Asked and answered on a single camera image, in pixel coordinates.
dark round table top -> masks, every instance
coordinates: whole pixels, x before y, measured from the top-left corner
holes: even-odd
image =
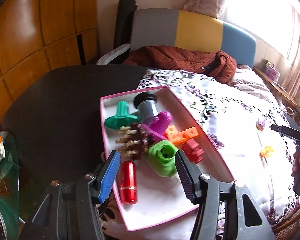
[[[104,150],[100,97],[136,89],[146,68],[80,65],[53,70],[11,105],[1,130],[15,137],[20,162],[44,185],[76,181]]]

red metallic bottle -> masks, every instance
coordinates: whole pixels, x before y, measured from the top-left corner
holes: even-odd
[[[121,163],[120,199],[123,204],[137,202],[137,180],[135,164],[132,161]]]

window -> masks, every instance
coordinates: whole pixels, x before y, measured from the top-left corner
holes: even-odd
[[[287,57],[294,32],[290,1],[227,0],[224,20],[255,34]]]

chair armrest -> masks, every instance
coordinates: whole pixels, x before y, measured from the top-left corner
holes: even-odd
[[[110,63],[110,61],[114,60],[119,55],[125,53],[128,49],[130,49],[130,44],[125,43],[125,44],[117,47],[116,49],[111,50],[109,53],[103,55],[98,60],[98,62],[96,63],[96,65],[107,65],[107,64]]]

brown blanket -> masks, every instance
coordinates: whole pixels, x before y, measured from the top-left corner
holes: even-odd
[[[223,51],[199,52],[170,46],[144,46],[130,55],[123,64],[159,69],[179,69],[213,76],[230,85],[237,64]]]

